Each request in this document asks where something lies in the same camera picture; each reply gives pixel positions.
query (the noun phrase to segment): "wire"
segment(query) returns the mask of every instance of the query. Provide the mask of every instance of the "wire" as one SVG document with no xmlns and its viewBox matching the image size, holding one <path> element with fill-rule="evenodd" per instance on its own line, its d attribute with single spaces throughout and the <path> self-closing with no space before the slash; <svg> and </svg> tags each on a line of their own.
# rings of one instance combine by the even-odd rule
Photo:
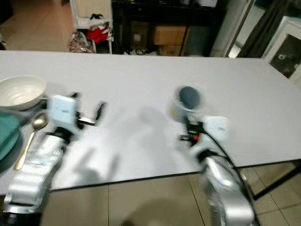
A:
<svg viewBox="0 0 301 226">
<path fill-rule="evenodd" d="M 218 148 L 226 155 L 226 159 L 229 161 L 230 165 L 232 165 L 233 167 L 233 170 L 236 172 L 236 174 L 238 175 L 238 178 L 240 180 L 240 183 L 242 184 L 243 186 L 243 189 L 242 189 L 242 192 L 245 194 L 246 198 L 248 199 L 248 201 L 250 202 L 251 206 L 252 206 L 252 209 L 253 209 L 253 212 L 255 213 L 255 222 L 260 225 L 259 223 L 259 220 L 257 218 L 257 215 L 256 215 L 256 210 L 254 208 L 254 205 L 253 205 L 253 198 L 252 196 L 250 195 L 250 193 L 248 192 L 248 188 L 246 187 L 246 184 L 244 182 L 244 180 L 242 179 L 239 171 L 237 170 L 236 166 L 234 165 L 234 162 L 232 161 L 232 159 L 230 158 L 230 156 L 228 155 L 228 153 L 225 151 L 225 149 L 217 142 L 217 140 L 210 134 L 208 133 L 207 131 L 205 131 L 203 129 L 203 134 L 207 135 L 208 137 L 210 137 L 210 139 L 216 144 L 216 146 L 218 146 Z"/>
</svg>

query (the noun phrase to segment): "floor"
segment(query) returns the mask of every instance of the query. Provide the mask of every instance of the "floor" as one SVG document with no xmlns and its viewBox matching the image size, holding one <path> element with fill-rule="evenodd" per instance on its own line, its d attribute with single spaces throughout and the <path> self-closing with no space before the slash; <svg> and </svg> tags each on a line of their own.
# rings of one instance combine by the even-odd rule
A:
<svg viewBox="0 0 301 226">
<path fill-rule="evenodd" d="M 15 15 L 0 25 L 9 50 L 68 51 L 70 5 L 52 0 L 13 0 Z M 254 193 L 292 164 L 244 169 Z M 255 203 L 263 226 L 299 226 L 301 175 Z M 53 192 L 43 226 L 209 226 L 210 210 L 198 175 Z"/>
</svg>

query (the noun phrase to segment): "teal cloth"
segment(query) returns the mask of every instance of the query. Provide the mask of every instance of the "teal cloth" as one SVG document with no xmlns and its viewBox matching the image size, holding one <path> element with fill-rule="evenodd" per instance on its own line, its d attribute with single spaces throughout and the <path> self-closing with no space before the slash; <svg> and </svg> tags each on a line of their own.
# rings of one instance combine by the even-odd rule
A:
<svg viewBox="0 0 301 226">
<path fill-rule="evenodd" d="M 11 133 L 19 126 L 19 120 L 8 113 L 0 112 L 0 145 L 3 142 L 7 142 L 6 139 Z M 19 133 L 16 133 L 14 137 L 10 139 L 4 148 L 0 150 L 0 161 L 13 149 L 17 140 L 19 138 Z"/>
</svg>

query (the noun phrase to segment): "gold spoon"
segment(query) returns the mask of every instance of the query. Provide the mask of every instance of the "gold spoon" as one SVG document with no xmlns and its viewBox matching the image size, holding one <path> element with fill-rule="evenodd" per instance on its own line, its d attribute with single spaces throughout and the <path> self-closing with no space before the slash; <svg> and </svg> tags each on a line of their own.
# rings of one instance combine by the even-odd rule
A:
<svg viewBox="0 0 301 226">
<path fill-rule="evenodd" d="M 27 145 L 26 145 L 25 149 L 23 150 L 21 156 L 19 157 L 17 163 L 15 164 L 15 167 L 14 167 L 15 171 L 18 171 L 18 170 L 22 169 L 23 164 L 25 162 L 25 157 L 26 157 L 28 148 L 29 148 L 29 146 L 30 146 L 30 144 L 32 142 L 32 139 L 33 139 L 34 135 L 36 134 L 36 132 L 38 130 L 40 130 L 40 129 L 44 128 L 45 126 L 47 126 L 47 124 L 48 124 L 48 120 L 47 120 L 47 117 L 46 117 L 45 113 L 39 114 L 34 119 L 34 121 L 32 122 L 33 132 L 32 132 L 32 134 L 29 137 L 29 140 L 27 142 Z"/>
</svg>

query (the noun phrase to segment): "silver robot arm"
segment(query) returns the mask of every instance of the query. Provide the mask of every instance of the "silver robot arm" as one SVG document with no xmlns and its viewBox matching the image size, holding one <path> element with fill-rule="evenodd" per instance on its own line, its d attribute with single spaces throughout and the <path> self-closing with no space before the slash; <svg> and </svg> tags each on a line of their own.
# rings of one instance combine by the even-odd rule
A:
<svg viewBox="0 0 301 226">
<path fill-rule="evenodd" d="M 208 117 L 204 124 L 187 118 L 185 125 L 188 135 L 180 136 L 180 140 L 190 141 L 189 153 L 199 164 L 200 184 L 210 203 L 212 226 L 260 225 L 244 181 L 221 151 L 222 147 L 206 132 L 225 139 L 228 130 L 225 118 Z"/>
<path fill-rule="evenodd" d="M 0 226 L 40 225 L 53 177 L 63 163 L 69 143 L 77 138 L 85 124 L 97 124 L 106 105 L 100 104 L 94 120 L 82 118 L 77 96 L 77 93 L 71 97 L 54 96 L 48 101 L 48 115 L 55 129 L 45 135 L 13 178 L 4 199 Z"/>
</svg>

